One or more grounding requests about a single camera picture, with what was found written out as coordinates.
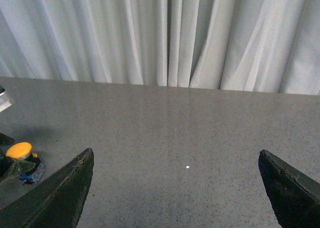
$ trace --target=metal object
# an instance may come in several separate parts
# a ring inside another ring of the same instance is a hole
[[[320,227],[320,184],[267,150],[258,166],[274,214],[283,228]]]
[[[87,148],[26,195],[0,211],[2,228],[75,228],[91,185],[94,153]]]

